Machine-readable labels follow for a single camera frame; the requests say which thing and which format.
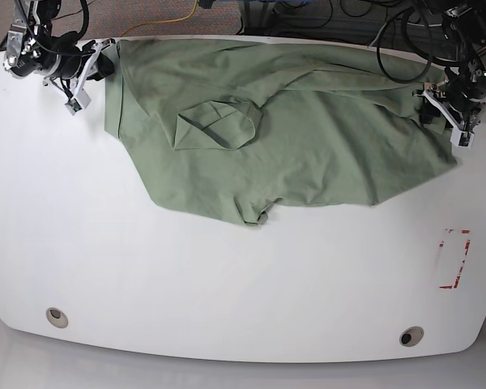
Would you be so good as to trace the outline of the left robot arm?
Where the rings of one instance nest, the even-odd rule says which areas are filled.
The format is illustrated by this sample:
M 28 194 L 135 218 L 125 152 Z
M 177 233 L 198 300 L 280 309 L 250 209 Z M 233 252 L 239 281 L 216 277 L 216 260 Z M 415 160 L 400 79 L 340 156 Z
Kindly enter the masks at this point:
M 427 14 L 441 17 L 443 36 L 456 48 L 456 58 L 439 58 Z M 386 29 L 400 22 L 404 43 L 426 61 L 424 69 L 411 79 L 388 73 L 382 63 L 380 42 Z M 421 81 L 432 65 L 444 68 L 439 82 L 424 82 L 413 95 L 423 100 L 420 122 L 429 124 L 443 117 L 451 129 L 450 142 L 456 147 L 471 147 L 475 127 L 486 114 L 486 1 L 411 1 L 410 6 L 388 19 L 371 42 L 376 48 L 382 74 L 400 84 Z

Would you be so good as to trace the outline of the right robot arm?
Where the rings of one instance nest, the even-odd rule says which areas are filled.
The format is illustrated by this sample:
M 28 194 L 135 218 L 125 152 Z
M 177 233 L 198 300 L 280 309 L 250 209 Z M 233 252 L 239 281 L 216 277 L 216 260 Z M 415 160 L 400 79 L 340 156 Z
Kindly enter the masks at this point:
M 32 73 L 44 77 L 68 100 L 75 100 L 88 80 L 100 81 L 114 72 L 113 62 L 103 51 L 115 40 L 89 41 L 79 48 L 90 21 L 88 3 L 80 3 L 82 25 L 78 31 L 52 34 L 60 1 L 16 1 L 13 21 L 6 35 L 4 68 L 16 78 Z

